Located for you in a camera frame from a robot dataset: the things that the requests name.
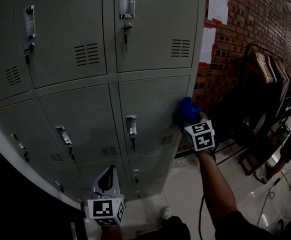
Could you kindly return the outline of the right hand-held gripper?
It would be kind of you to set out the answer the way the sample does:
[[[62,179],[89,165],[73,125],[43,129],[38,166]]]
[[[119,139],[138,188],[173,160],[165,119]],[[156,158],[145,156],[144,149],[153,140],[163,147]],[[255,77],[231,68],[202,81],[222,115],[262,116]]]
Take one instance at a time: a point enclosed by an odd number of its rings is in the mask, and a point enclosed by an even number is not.
[[[187,114],[183,131],[188,144],[196,151],[215,146],[215,131],[212,121],[201,112]]]

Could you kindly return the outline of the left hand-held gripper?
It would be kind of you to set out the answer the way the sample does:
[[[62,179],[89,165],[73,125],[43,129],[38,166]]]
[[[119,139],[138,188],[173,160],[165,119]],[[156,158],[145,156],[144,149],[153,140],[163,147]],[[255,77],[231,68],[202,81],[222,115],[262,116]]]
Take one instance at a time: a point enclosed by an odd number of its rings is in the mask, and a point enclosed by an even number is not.
[[[87,200],[89,217],[99,226],[120,225],[126,209],[124,199],[117,168],[110,165],[91,182],[90,199]]]

